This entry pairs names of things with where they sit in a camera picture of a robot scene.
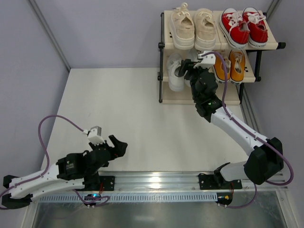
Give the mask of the beige lace sneaker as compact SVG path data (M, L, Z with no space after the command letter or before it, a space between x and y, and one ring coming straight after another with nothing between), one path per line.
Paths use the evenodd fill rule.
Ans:
M194 47L203 51L213 49L216 43L216 23L213 12L209 9L198 9L193 17L195 27Z
M169 19L169 30L177 49L187 50L194 47L195 28L187 3L184 2L173 10Z

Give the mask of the red canvas sneaker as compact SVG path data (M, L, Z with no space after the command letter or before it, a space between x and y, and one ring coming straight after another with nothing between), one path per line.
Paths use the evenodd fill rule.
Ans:
M233 8L225 9L219 18L219 26L232 48L245 48L250 31L247 23L237 10Z
M249 45L263 48L268 41L268 30L265 25L266 16L253 7L247 7L242 12L243 19L249 28Z

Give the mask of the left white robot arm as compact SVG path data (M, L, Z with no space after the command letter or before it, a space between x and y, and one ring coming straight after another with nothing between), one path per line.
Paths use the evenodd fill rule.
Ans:
M101 136L89 136L91 151L70 153L49 168L28 176L5 176L3 185L7 191L0 195L1 208L20 209L43 196L64 190L95 190L101 184L99 169L123 157L128 146L113 135L109 139L112 146Z

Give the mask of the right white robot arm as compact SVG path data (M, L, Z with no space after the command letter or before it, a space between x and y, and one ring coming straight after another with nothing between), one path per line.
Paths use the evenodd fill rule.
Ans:
M246 161L228 162L215 169L215 181L222 184L245 179L261 185L283 169L282 143L275 137L268 139L240 121L217 97L214 74L195 65L190 59L183 60L179 75L184 74L190 82L198 114L228 134L248 156Z

